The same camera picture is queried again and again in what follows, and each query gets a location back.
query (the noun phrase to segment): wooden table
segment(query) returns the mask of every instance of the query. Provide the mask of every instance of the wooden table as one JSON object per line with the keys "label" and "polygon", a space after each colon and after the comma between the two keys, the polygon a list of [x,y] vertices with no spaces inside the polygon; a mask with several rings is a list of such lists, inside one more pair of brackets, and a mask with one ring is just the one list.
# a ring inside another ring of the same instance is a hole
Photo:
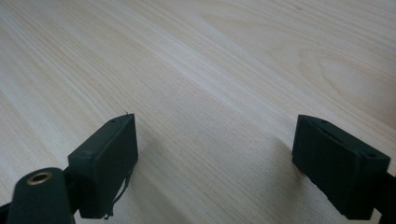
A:
{"label": "wooden table", "polygon": [[396,159],[395,71],[393,0],[3,0],[0,204],[129,112],[131,185],[78,223],[377,223],[341,216],[290,152],[306,114]]}

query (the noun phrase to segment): light wood surface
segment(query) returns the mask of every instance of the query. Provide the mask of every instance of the light wood surface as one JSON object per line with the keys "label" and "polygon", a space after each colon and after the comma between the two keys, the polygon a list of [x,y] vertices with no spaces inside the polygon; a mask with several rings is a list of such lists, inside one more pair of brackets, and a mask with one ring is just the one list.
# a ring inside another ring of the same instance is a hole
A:
{"label": "light wood surface", "polygon": [[396,2],[0,1],[0,204],[107,120],[140,158],[109,221],[348,221],[291,163],[298,114],[394,160]]}

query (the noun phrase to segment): wood grain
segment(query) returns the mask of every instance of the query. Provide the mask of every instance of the wood grain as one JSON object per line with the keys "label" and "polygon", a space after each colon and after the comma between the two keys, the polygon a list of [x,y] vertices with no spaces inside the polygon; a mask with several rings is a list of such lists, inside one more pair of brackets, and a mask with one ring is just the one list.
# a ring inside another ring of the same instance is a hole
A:
{"label": "wood grain", "polygon": [[392,0],[1,1],[0,204],[129,112],[131,185],[78,223],[360,223],[291,163],[295,123],[396,159],[395,71]]}

